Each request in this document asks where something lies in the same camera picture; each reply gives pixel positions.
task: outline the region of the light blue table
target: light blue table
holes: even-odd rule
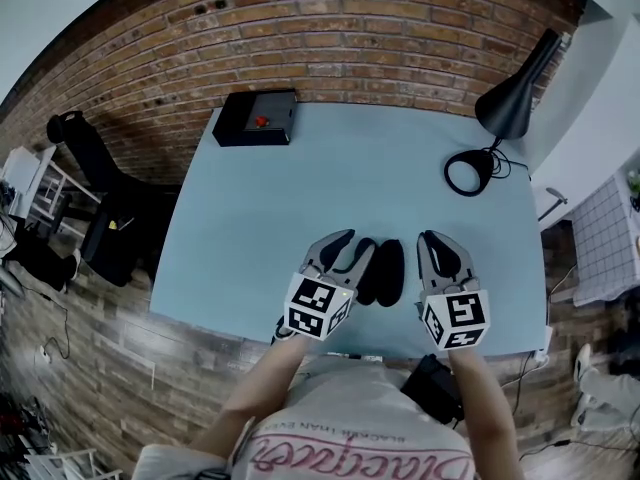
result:
[[[434,229],[470,252],[489,291],[492,326],[480,350],[544,346],[544,265],[526,170],[514,166],[509,178],[492,180],[475,198],[454,193],[442,175],[452,154],[491,144],[477,121],[397,107],[302,104],[289,146],[220,148],[211,134],[218,114],[182,187],[151,311],[268,341],[311,243],[354,228],[343,255],[363,236],[401,240],[403,295],[393,308],[356,306],[319,351],[422,357],[435,347],[414,306],[421,289],[416,240]],[[508,144],[501,149],[522,161]]]

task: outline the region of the brick wall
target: brick wall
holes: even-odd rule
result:
[[[518,68],[546,27],[573,33],[583,8],[584,0],[101,0],[3,102],[0,157],[45,144],[52,114],[81,109],[123,170],[180,183],[211,110],[229,92],[254,89],[473,115],[477,97]],[[60,155],[74,171],[64,148]]]

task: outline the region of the black box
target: black box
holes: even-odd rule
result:
[[[213,136],[227,146],[286,146],[296,113],[293,89],[229,94]]]
[[[434,354],[424,356],[400,392],[417,403],[432,418],[446,425],[464,419],[462,397],[451,370]]]

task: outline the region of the wooden floor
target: wooden floor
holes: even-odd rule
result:
[[[543,242],[551,289],[575,262],[571,230],[556,227],[545,232]],[[266,347],[149,314],[150,283],[143,272],[119,289],[83,265],[69,293],[61,295],[19,266],[11,268],[23,284],[68,308],[71,357],[62,360],[50,345],[53,362],[48,365],[38,352],[49,336],[56,336],[66,352],[63,310],[33,292],[24,301],[10,298],[0,328],[3,390],[21,399],[38,397],[47,408],[52,440],[61,450],[95,447],[110,468],[131,473],[142,446],[193,438]],[[590,342],[596,361],[606,364],[606,338],[623,320],[620,306],[552,307],[550,363],[522,382],[516,413],[522,452],[564,438],[632,446],[624,432],[577,434],[569,426],[577,400],[573,358]],[[507,382],[517,377],[522,357],[492,364],[500,380]],[[516,391],[515,384],[505,388],[512,404]],[[571,444],[525,457],[522,464],[530,479],[618,480],[630,478],[635,457]]]

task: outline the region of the black slipper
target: black slipper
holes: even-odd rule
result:
[[[400,240],[387,240],[375,252],[376,299],[388,308],[400,300],[404,286],[404,251]]]
[[[358,243],[357,247],[356,247],[356,252],[355,252],[355,257],[358,258],[359,254],[358,251],[362,250],[364,251],[367,247],[369,247],[370,244],[374,244],[376,245],[376,243],[371,240],[371,238],[363,238],[362,240],[360,240],[360,243]],[[358,296],[356,297],[356,300],[358,301],[359,304],[362,304],[363,306],[368,306],[369,304],[373,304],[373,302],[376,300],[376,277],[375,277],[375,272],[376,272],[376,267],[375,267],[375,263],[376,263],[376,256],[378,255],[378,246],[376,245],[376,250],[373,251],[373,256],[371,257],[371,261],[369,262],[369,265],[367,266],[367,270],[364,271],[364,275],[362,276],[362,279],[360,279],[360,282],[358,283]]]

